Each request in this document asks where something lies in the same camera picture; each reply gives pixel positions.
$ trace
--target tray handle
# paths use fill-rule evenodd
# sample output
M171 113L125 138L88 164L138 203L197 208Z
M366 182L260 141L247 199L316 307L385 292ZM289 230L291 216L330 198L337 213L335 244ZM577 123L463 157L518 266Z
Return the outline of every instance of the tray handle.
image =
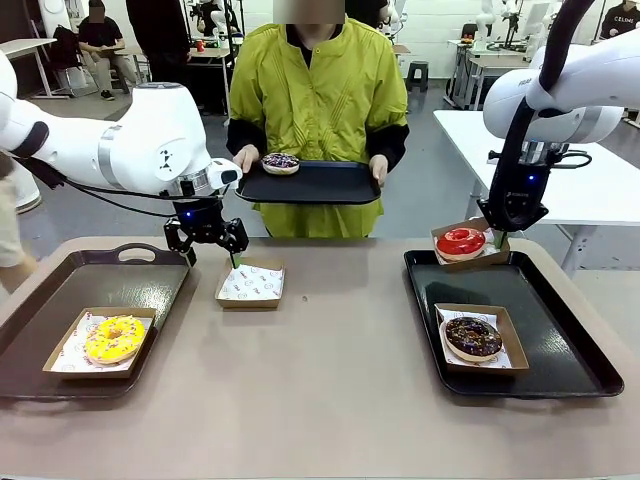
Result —
M130 258L121 260L120 255L128 250L147 250L154 258ZM85 250L82 252L87 264L111 265L188 265L187 259L177 252L161 250L147 243L127 243L113 250Z

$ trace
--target donut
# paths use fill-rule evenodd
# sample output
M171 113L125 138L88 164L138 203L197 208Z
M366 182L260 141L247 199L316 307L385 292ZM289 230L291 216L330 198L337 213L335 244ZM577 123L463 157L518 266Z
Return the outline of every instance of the donut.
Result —
M85 351L89 360L111 365L134 355L144 339L144 326L131 316L105 320L87 336Z
M300 169L300 161L286 153L270 153L262 159L262 168L272 175L293 175Z
M498 331L477 318L454 318L447 322L444 331L447 346L467 362L487 362L502 349L502 337Z
M475 228L454 228L438 238L436 250L448 262L462 262L477 257L487 239Z

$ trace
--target yellow icing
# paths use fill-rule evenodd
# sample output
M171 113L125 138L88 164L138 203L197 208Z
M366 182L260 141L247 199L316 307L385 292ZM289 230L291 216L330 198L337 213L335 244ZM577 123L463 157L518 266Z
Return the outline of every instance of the yellow icing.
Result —
M85 350L91 361L111 364L133 355L143 339L144 326L140 320L131 316L113 317L89 333Z

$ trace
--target red icing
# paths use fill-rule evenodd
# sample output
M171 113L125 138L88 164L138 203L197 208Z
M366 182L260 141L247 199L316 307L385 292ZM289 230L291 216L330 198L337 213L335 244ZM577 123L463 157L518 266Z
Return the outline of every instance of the red icing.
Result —
M447 255L467 255L484 247L484 233L475 228L456 228L438 238L437 248Z

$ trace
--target person's left hand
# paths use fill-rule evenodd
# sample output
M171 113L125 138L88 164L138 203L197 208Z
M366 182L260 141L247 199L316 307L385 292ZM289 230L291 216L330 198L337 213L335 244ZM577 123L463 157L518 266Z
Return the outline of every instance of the person's left hand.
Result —
M389 160L384 155L374 155L369 162L369 168L373 178L378 181L378 185L384 186L389 173Z

